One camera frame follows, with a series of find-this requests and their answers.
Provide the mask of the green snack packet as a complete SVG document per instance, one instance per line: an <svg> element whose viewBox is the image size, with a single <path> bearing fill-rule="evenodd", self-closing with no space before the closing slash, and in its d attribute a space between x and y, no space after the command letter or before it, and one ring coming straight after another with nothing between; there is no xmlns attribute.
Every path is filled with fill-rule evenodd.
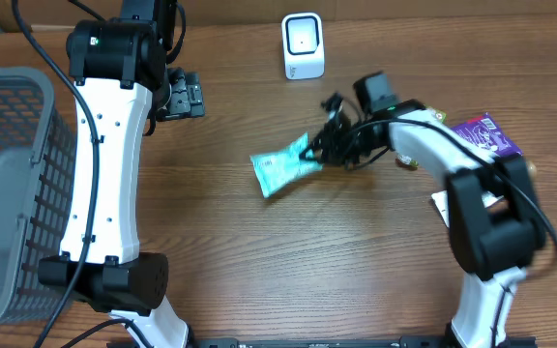
<svg viewBox="0 0 557 348"><path fill-rule="evenodd" d="M431 114L437 121L444 123L446 118L447 118L447 114L439 109L427 106L426 110L429 114ZM403 168L407 168L409 170L417 170L419 167L419 164L416 160L405 156L403 154L397 153L396 154L396 164L400 167Z"/></svg>

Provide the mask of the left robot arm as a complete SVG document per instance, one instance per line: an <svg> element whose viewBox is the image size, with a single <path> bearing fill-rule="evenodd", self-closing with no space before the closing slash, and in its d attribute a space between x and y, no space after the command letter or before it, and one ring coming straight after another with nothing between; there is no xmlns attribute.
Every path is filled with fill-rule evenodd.
<svg viewBox="0 0 557 348"><path fill-rule="evenodd" d="M186 33L175 1L126 1L117 17L76 24L61 76L76 102L70 216L42 285L120 324L140 347L193 345L166 297L168 260L140 248L136 194L141 143L156 124L204 113L198 77L173 67Z"/></svg>

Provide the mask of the white tube gold cap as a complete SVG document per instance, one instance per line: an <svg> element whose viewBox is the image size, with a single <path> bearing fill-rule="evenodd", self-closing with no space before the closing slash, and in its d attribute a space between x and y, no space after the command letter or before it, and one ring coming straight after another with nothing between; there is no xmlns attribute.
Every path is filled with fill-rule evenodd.
<svg viewBox="0 0 557 348"><path fill-rule="evenodd" d="M535 179L537 176L537 167L531 161L527 162L528 173L531 179ZM431 199L435 208L437 209L440 217L447 227L450 226L449 223L449 208L448 208L448 197L445 190L435 192L431 195ZM494 206L502 200L502 197L496 197L492 193L483 194L483 203L487 208Z"/></svg>

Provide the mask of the purple tissue pack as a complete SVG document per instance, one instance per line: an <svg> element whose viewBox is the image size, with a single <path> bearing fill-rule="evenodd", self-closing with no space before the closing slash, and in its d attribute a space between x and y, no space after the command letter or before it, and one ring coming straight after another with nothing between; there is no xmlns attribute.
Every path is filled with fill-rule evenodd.
<svg viewBox="0 0 557 348"><path fill-rule="evenodd" d="M500 157L523 155L523 151L506 136L488 113L454 126L452 130L466 141Z"/></svg>

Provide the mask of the teal wet wipes pack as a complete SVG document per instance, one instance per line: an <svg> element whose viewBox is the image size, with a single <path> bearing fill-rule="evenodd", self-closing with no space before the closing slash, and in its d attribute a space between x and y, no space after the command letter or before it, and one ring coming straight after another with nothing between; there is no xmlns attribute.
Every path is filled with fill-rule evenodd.
<svg viewBox="0 0 557 348"><path fill-rule="evenodd" d="M308 133L305 132L280 151L250 157L264 198L269 198L288 184L323 169L323 165L318 162L299 159L299 154L307 145Z"/></svg>

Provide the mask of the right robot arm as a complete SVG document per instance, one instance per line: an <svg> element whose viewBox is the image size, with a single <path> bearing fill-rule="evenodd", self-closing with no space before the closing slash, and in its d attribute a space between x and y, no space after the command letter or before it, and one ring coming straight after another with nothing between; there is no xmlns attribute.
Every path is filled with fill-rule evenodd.
<svg viewBox="0 0 557 348"><path fill-rule="evenodd" d="M302 160L354 169L375 149L415 160L446 192L449 244L464 272L448 347L512 347L506 321L520 282L545 245L546 222L527 163L469 143L423 103L400 101L382 72L357 80L351 121L346 97L321 106L328 120L300 154Z"/></svg>

